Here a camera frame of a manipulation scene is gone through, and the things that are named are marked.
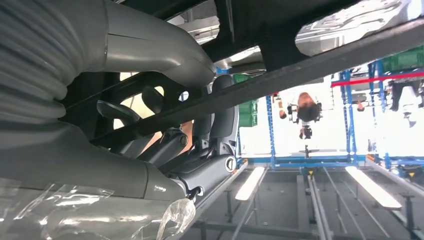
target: green crate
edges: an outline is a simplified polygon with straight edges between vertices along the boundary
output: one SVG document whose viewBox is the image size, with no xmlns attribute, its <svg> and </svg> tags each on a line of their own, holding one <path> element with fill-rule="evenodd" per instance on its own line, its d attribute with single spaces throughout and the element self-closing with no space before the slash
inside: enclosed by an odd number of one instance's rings
<svg viewBox="0 0 424 240">
<path fill-rule="evenodd" d="M 424 46 L 419 46 L 382 59 L 383 72 L 396 72 L 424 67 Z"/>
<path fill-rule="evenodd" d="M 241 113 L 239 115 L 239 126 L 244 128 L 251 128 L 258 125 L 258 115 Z"/>
<path fill-rule="evenodd" d="M 244 75 L 244 74 L 234 74 L 232 76 L 232 79 L 234 79 L 234 82 L 236 84 L 247 81 L 248 79 L 250 79 L 251 77 L 248 75 Z"/>
<path fill-rule="evenodd" d="M 238 105 L 238 112 L 240 114 L 257 114 L 258 101 L 252 100 Z"/>
</svg>

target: black metal frame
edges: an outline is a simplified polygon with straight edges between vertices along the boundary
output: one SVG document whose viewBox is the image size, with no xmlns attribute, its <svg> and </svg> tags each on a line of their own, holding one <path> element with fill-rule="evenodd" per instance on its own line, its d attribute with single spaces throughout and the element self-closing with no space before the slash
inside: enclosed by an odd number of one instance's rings
<svg viewBox="0 0 424 240">
<path fill-rule="evenodd" d="M 140 122 L 104 134 L 92 141 L 110 148 L 129 142 L 137 135 L 148 135 L 181 123 L 215 113 L 276 91 L 285 90 L 374 59 L 405 51 L 424 42 L 424 18 L 388 28 L 358 41 L 282 67 L 261 76 L 188 100 Z"/>
</svg>

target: light tube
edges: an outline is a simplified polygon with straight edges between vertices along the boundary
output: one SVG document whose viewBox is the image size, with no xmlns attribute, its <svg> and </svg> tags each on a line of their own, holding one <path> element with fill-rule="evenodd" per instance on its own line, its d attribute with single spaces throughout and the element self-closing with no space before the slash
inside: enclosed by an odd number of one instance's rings
<svg viewBox="0 0 424 240">
<path fill-rule="evenodd" d="M 346 171 L 384 208 L 398 210 L 402 205 L 355 166 L 347 166 Z"/>
<path fill-rule="evenodd" d="M 256 167 L 238 190 L 237 194 L 235 195 L 235 199 L 240 201 L 248 200 L 252 195 L 252 192 L 255 189 L 256 185 L 258 184 L 262 173 L 264 173 L 264 170 L 265 168 L 262 166 Z"/>
</svg>

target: clear plastic bag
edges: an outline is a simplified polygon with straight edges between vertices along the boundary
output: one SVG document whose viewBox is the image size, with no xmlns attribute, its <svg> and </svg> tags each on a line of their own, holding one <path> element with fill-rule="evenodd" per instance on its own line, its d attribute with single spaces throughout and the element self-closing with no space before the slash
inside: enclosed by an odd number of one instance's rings
<svg viewBox="0 0 424 240">
<path fill-rule="evenodd" d="M 112 194 L 57 184 L 40 191 L 0 178 L 0 239 L 155 240 L 183 232 L 196 214 L 188 199 L 171 203 Z"/>
</svg>

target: bolt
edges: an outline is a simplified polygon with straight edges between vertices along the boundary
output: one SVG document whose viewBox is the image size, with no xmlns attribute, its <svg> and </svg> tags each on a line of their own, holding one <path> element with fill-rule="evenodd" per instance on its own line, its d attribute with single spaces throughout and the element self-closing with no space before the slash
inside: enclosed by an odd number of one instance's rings
<svg viewBox="0 0 424 240">
<path fill-rule="evenodd" d="M 181 146 L 186 146 L 188 142 L 189 138 L 187 136 L 181 136 L 179 138 L 179 143 L 181 144 Z"/>
</svg>

